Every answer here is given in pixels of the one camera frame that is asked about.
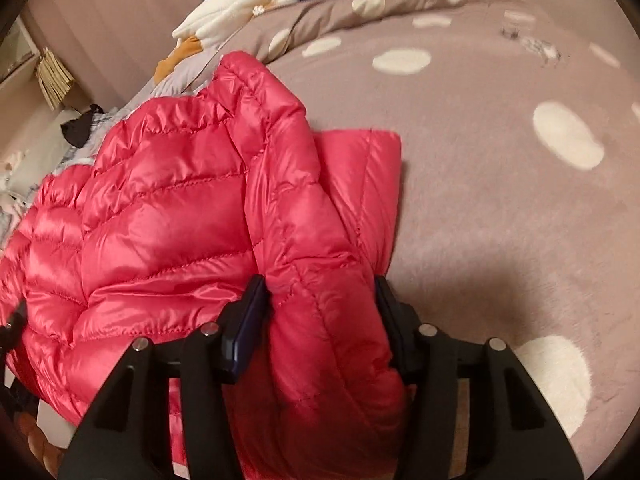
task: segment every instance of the bolt head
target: bolt head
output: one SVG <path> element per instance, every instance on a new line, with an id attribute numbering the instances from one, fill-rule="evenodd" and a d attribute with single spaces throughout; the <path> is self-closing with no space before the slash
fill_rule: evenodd
<path id="1" fill-rule="evenodd" d="M 425 337 L 433 337 L 438 333 L 438 329 L 429 323 L 423 323 L 418 328 L 418 332 Z"/>
<path id="2" fill-rule="evenodd" d="M 131 347 L 136 351 L 136 352 L 142 352 L 144 349 L 146 349 L 149 346 L 149 339 L 147 339 L 146 337 L 139 337 L 138 339 L 136 339 Z"/>
<path id="3" fill-rule="evenodd" d="M 213 321 L 205 323 L 203 326 L 200 327 L 200 331 L 206 336 L 216 335 L 218 333 L 218 330 L 220 330 L 220 327 L 218 326 L 217 323 L 214 323 Z"/>
<path id="4" fill-rule="evenodd" d="M 502 339 L 494 337 L 489 339 L 489 346 L 496 352 L 502 352 L 503 350 L 506 350 L 507 343 L 505 343 Z"/>

